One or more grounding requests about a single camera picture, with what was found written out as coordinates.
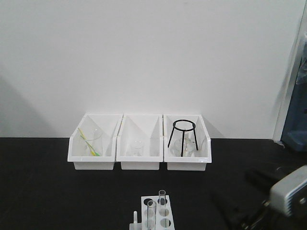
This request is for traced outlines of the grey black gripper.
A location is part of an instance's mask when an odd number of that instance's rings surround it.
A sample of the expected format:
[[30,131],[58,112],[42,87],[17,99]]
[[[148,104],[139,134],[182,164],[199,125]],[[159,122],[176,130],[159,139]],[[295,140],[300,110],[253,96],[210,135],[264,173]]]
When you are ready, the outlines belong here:
[[307,228],[307,166],[303,165],[285,175],[281,167],[274,171],[251,168],[245,179],[268,193],[253,214],[218,190],[211,199],[230,230],[305,230]]

